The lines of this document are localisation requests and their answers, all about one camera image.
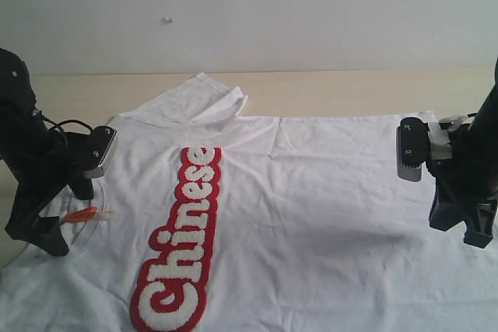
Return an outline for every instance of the red and white patch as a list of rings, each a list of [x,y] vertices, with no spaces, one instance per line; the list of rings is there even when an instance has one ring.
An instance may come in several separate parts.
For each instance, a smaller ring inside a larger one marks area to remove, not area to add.
[[[161,254],[140,269],[130,315],[139,332],[188,332],[206,305],[221,172],[219,148],[185,148],[166,225],[149,245]]]

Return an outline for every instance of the orange object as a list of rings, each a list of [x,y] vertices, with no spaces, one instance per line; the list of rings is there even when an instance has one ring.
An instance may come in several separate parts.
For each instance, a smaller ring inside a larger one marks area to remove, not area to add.
[[[69,213],[64,216],[61,224],[66,222],[77,223],[77,222],[89,221],[90,219],[95,218],[96,210],[97,210],[96,206],[90,206],[87,209],[75,211],[74,213]]]

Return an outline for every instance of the t-shirt sleeve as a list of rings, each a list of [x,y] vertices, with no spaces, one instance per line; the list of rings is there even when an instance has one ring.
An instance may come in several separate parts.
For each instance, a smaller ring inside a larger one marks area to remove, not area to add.
[[[205,73],[200,73],[118,117],[160,127],[168,124],[207,124],[238,115],[246,101],[247,96],[239,87],[229,89]]]

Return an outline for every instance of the white t-shirt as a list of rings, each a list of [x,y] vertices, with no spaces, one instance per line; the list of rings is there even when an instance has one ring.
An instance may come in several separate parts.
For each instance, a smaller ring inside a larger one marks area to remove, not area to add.
[[[398,179],[403,116],[242,117],[207,75],[114,118],[70,246],[2,271],[0,331],[491,331],[498,246],[433,230],[434,181]],[[432,113],[418,114],[434,121]]]

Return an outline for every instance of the white wall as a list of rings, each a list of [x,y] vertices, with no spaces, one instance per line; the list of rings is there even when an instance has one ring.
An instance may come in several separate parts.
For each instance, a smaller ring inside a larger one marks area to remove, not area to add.
[[[32,74],[492,65],[497,0],[0,0]],[[174,21],[161,23],[164,16]]]

